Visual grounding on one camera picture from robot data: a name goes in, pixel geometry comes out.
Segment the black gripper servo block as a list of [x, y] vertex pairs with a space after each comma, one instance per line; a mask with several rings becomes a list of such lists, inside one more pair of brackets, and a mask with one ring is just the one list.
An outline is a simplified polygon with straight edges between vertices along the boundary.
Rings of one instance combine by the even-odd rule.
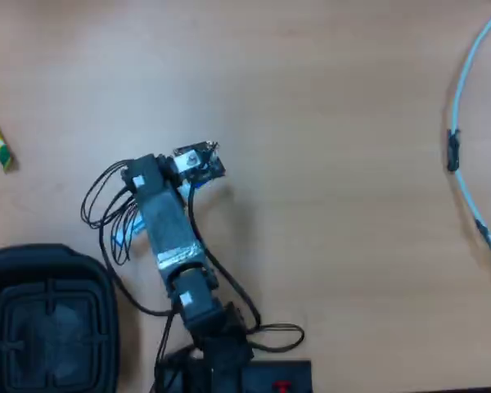
[[132, 193], [156, 193], [166, 188], [176, 189], [181, 179], [172, 156], [148, 154], [128, 160], [121, 178]]

